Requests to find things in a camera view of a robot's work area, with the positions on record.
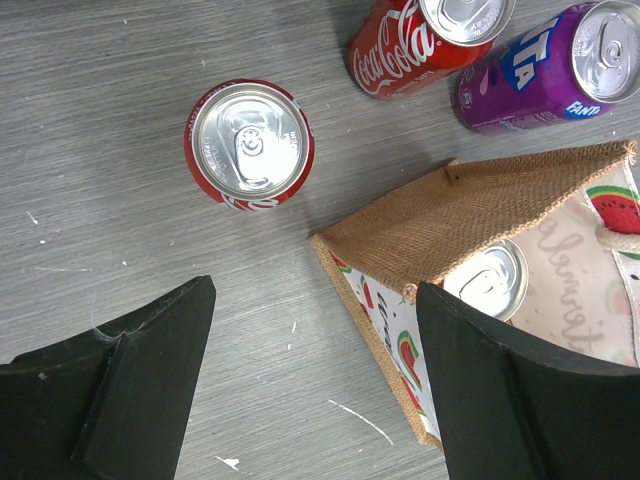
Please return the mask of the left purple fanta can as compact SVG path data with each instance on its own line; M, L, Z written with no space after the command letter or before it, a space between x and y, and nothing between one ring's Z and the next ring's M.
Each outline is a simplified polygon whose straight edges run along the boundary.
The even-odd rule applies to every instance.
M504 43L459 77L462 122L489 136L609 112L639 89L639 8L575 4Z

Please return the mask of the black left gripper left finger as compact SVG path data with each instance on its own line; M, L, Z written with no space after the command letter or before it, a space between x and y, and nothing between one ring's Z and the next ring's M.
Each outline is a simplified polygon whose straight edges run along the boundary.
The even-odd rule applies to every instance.
M196 276L2 365L2 478L174 478L215 301Z

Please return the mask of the burlap watermelon canvas bag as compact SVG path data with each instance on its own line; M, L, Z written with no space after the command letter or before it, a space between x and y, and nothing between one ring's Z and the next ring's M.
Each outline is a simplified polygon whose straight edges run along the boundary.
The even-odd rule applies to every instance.
M638 144L622 140L451 162L316 234L311 244L417 440L441 433L416 314L421 282L502 240L529 284L510 324L569 350L639 363Z

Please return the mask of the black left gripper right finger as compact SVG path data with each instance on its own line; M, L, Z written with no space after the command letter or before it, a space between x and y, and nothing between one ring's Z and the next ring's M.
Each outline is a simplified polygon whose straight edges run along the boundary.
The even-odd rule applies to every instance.
M636 479L639 371L556 346L421 283L416 311L452 479Z

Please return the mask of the red cola can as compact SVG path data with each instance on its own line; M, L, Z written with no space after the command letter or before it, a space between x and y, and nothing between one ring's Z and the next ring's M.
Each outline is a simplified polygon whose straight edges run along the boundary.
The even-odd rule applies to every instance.
M442 288L482 313L508 322L529 284L522 250L511 240L494 243L447 274Z
M515 5L512 0L378 0L350 41L349 73L377 99L409 95L483 58Z
M213 200L237 211L262 211L301 189L313 166L315 137L288 91L266 80L233 79L192 108L184 155Z

